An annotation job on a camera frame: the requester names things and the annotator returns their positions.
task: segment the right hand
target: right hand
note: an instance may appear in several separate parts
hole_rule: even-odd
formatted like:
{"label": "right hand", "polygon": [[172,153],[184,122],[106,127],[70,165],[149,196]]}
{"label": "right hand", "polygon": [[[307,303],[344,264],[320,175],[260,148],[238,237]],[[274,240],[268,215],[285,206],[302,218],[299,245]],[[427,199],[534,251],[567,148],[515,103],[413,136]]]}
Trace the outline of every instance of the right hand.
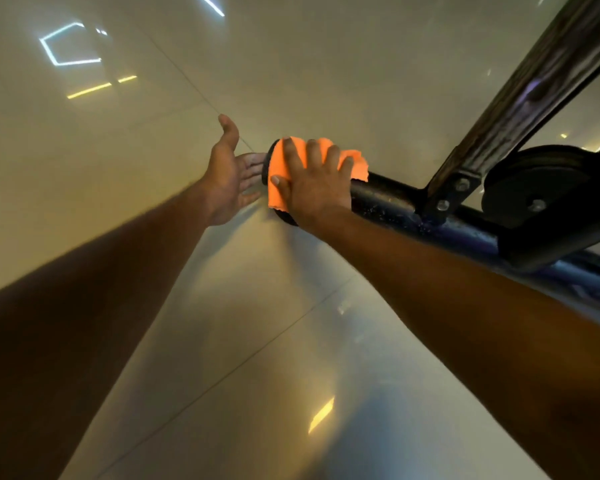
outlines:
{"label": "right hand", "polygon": [[332,212],[351,211],[353,158],[347,157],[338,170],[340,149],[333,145],[322,163],[320,145],[314,139],[306,143],[306,168],[291,138],[283,141],[283,153],[291,181],[273,175],[271,182],[280,191],[289,214],[302,229],[315,234],[320,222]]}

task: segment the finger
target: finger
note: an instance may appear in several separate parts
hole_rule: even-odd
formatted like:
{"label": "finger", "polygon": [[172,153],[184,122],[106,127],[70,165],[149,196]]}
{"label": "finger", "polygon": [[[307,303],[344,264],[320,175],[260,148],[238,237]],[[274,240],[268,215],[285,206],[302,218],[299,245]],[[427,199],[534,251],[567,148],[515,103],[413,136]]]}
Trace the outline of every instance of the finger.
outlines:
{"label": "finger", "polygon": [[232,150],[235,150],[235,147],[238,146],[238,140],[240,140],[238,127],[231,120],[231,118],[225,114],[218,116],[218,121],[220,122],[220,125],[224,131],[218,143],[225,143],[229,145]]}
{"label": "finger", "polygon": [[328,171],[338,171],[338,163],[340,163],[340,149],[334,144],[327,150],[327,158],[324,161],[324,167]]}
{"label": "finger", "polygon": [[291,183],[284,177],[280,177],[279,175],[274,175],[271,177],[271,183],[276,186],[280,195],[282,196],[282,200],[286,202],[289,201],[289,197],[291,197]]}
{"label": "finger", "polygon": [[245,178],[243,181],[240,182],[240,192],[243,192],[249,187],[254,186],[255,184],[259,183],[260,180],[261,177],[259,175],[254,175],[253,177]]}
{"label": "finger", "polygon": [[240,178],[248,178],[252,175],[262,175],[262,163],[259,165],[254,165],[254,166],[250,166],[245,170],[242,170],[241,174],[240,174]]}
{"label": "finger", "polygon": [[308,169],[318,169],[322,166],[322,154],[320,144],[314,139],[306,142],[306,167]]}
{"label": "finger", "polygon": [[282,151],[285,155],[285,163],[289,169],[289,175],[291,175],[291,177],[295,177],[296,175],[302,173],[304,171],[304,166],[302,165],[302,160],[300,160],[300,157],[298,156],[296,144],[291,138],[286,138],[283,141]]}
{"label": "finger", "polygon": [[247,195],[242,195],[238,197],[238,207],[241,209],[243,207],[247,207],[248,204],[255,202],[262,195],[260,192],[252,192]]}
{"label": "finger", "polygon": [[353,170],[353,158],[347,157],[342,162],[339,173],[341,174],[341,176],[343,178],[346,178],[347,180],[351,180],[351,171],[352,170]]}
{"label": "finger", "polygon": [[266,157],[266,153],[245,153],[236,158],[239,158],[242,161],[244,167],[248,168],[252,165],[261,164]]}

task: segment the bolt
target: bolt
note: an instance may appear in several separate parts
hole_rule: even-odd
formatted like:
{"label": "bolt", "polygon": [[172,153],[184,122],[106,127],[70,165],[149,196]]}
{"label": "bolt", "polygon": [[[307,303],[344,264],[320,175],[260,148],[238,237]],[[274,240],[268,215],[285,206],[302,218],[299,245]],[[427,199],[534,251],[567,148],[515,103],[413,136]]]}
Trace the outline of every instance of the bolt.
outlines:
{"label": "bolt", "polygon": [[540,198],[535,198],[528,209],[531,212],[540,212],[541,210],[546,209],[546,202]]}
{"label": "bolt", "polygon": [[461,178],[456,182],[456,190],[458,192],[466,192],[469,190],[469,187],[471,187],[471,182],[469,182],[469,180],[466,178]]}
{"label": "bolt", "polygon": [[440,212],[445,212],[446,210],[449,210],[449,201],[439,200],[436,209],[438,209]]}

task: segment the left hand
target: left hand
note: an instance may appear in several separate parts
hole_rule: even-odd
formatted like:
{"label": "left hand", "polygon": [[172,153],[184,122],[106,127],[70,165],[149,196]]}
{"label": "left hand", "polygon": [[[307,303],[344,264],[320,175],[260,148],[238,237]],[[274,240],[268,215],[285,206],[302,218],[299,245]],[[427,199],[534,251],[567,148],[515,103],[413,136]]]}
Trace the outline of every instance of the left hand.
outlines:
{"label": "left hand", "polygon": [[207,195],[212,226],[226,224],[240,209],[256,201],[260,192],[243,194],[260,181],[266,153],[235,156],[240,134],[235,123],[224,114],[218,117],[224,134],[211,149],[209,167],[200,179]]}

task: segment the tile grout line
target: tile grout line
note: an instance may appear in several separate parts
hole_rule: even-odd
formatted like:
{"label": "tile grout line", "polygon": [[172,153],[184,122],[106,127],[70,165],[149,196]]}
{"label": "tile grout line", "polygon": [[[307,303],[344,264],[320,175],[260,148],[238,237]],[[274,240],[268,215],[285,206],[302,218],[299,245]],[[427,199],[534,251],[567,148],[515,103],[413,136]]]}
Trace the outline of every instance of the tile grout line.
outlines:
{"label": "tile grout line", "polygon": [[214,389],[216,386],[218,386],[222,381],[224,381],[225,379],[227,379],[229,376],[231,376],[234,372],[236,372],[238,369],[240,369],[244,364],[246,364],[248,361],[250,361],[252,358],[254,358],[257,354],[259,354],[260,352],[262,352],[268,345],[270,345],[273,341],[275,341],[276,339],[278,339],[280,336],[282,336],[284,333],[286,333],[289,329],[291,329],[291,327],[293,327],[294,325],[296,325],[296,323],[300,322],[300,320],[302,320],[303,318],[305,318],[305,316],[307,316],[309,313],[311,313],[314,309],[316,309],[318,306],[320,306],[321,304],[323,304],[325,301],[327,301],[330,297],[332,297],[333,295],[335,295],[338,291],[340,291],[342,288],[344,288],[344,286],[346,286],[353,278],[355,277],[355,274],[352,274],[352,276],[349,277],[349,279],[347,279],[346,281],[344,281],[340,286],[338,286],[335,290],[333,290],[331,293],[329,293],[327,296],[325,296],[323,299],[321,299],[318,303],[316,303],[314,306],[312,306],[311,308],[309,308],[303,315],[301,315],[298,319],[296,319],[295,321],[293,321],[291,324],[288,325],[288,327],[286,327],[284,330],[280,331],[279,334],[277,334],[275,337],[273,337],[272,339],[268,340],[266,343],[264,343],[264,345],[262,347],[260,347],[259,349],[257,349],[254,353],[252,353],[251,355],[249,355],[246,359],[244,359],[242,362],[240,362],[240,364],[236,365],[231,371],[227,372],[223,377],[221,377],[220,379],[218,379],[216,382],[214,382],[213,384],[211,384],[211,386],[209,386],[206,390],[204,390],[199,396],[195,397],[192,401],[190,401],[189,403],[187,403],[186,405],[184,405],[181,409],[179,409],[175,414],[173,414],[170,418],[167,419],[167,421],[165,421],[163,424],[161,424],[160,426],[158,426],[158,428],[154,429],[151,433],[149,433],[148,435],[146,435],[144,438],[142,438],[140,441],[138,441],[138,443],[136,443],[135,445],[133,445],[131,448],[129,448],[128,451],[122,453],[122,455],[120,455],[119,457],[117,457],[117,459],[113,460],[113,462],[106,468],[103,469],[103,471],[101,471],[99,474],[97,474],[95,476],[96,479],[101,478],[104,474],[106,474],[108,471],[110,471],[110,469],[112,469],[113,467],[115,467],[117,464],[120,463],[120,461],[124,460],[126,457],[128,457],[128,455],[130,455],[133,451],[136,450],[136,448],[138,448],[139,446],[141,446],[142,444],[146,443],[147,441],[149,441],[152,437],[154,437],[155,435],[157,435],[158,433],[160,433],[161,430],[163,430],[165,427],[167,427],[167,425],[169,425],[170,423],[172,423],[175,419],[178,418],[178,416],[180,416],[184,411],[186,411],[187,409],[189,409],[191,406],[193,406],[193,404],[197,403],[199,399],[201,399],[203,396],[205,396],[209,391],[211,391],[212,389]]}
{"label": "tile grout line", "polygon": [[[173,67],[175,67],[175,69],[180,72],[180,74],[182,74],[182,76],[184,77],[184,79],[189,83],[189,85],[194,88],[198,94],[200,94],[202,96],[202,99],[209,104],[209,106],[211,107],[211,109],[213,109],[218,116],[221,114],[220,111],[218,110],[218,108],[216,108],[216,106],[214,106],[213,104],[211,104],[211,101],[209,101],[208,97],[205,96],[202,91],[200,91],[200,89],[193,83],[193,81],[189,78],[189,76],[186,74],[186,72],[183,71],[183,69],[181,69],[181,67],[179,65],[176,64],[176,62],[170,58],[170,56],[167,55],[167,53],[162,49],[162,47],[160,45],[158,45],[158,42],[156,42],[153,37],[151,37],[151,35],[149,35],[149,33],[147,33],[144,28],[142,28],[142,26],[140,26],[140,23],[138,23],[138,21],[136,20],[135,16],[131,16],[130,17],[133,20],[133,23],[135,23],[136,27],[138,28],[138,30],[140,30],[145,37],[147,37],[147,39],[149,39],[149,41],[153,44],[153,46],[158,49],[158,51],[164,56],[165,59],[167,59],[171,65]],[[250,149],[251,152],[254,152],[254,149],[251,147],[250,144],[247,143],[247,141],[240,136],[240,139],[242,140],[242,142],[246,145],[246,147],[248,149]]]}

